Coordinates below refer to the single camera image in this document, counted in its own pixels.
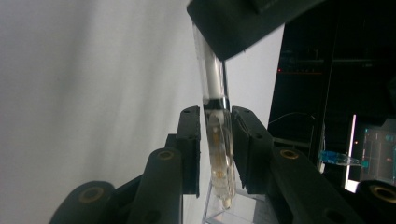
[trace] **test tube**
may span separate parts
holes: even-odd
[[[195,26],[194,39],[202,78],[211,183],[215,195],[222,200],[223,207],[228,209],[235,195],[235,174],[225,62],[216,57]]]

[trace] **cylindrical tube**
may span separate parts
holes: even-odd
[[[223,207],[231,206],[235,195],[233,132],[225,63],[221,62],[194,26],[195,47],[200,66],[211,183]]]

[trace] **white backdrop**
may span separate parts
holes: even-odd
[[[47,223],[80,184],[119,187],[137,177],[176,132],[179,112],[201,105],[187,4],[0,1],[1,224]],[[231,104],[264,124],[282,34],[228,62]],[[185,197],[185,223],[200,223],[204,212],[210,168],[202,137],[201,197]]]

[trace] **transparent acrylic stand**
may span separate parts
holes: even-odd
[[[230,209],[223,209],[221,200],[209,184],[203,224],[277,224],[274,209],[265,195],[248,194],[236,181],[235,197]]]

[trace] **screw hole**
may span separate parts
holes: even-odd
[[[286,159],[291,159],[291,160],[297,159],[299,157],[297,153],[288,149],[280,150],[280,155]]]
[[[171,151],[162,151],[158,154],[158,158],[162,161],[170,160],[174,157],[174,153]]]
[[[378,185],[373,185],[370,187],[370,191],[374,194],[375,197],[385,202],[396,203],[396,192],[391,189],[380,187]]]
[[[93,203],[100,199],[104,192],[105,190],[100,187],[91,187],[82,191],[78,196],[78,200],[81,203]]]

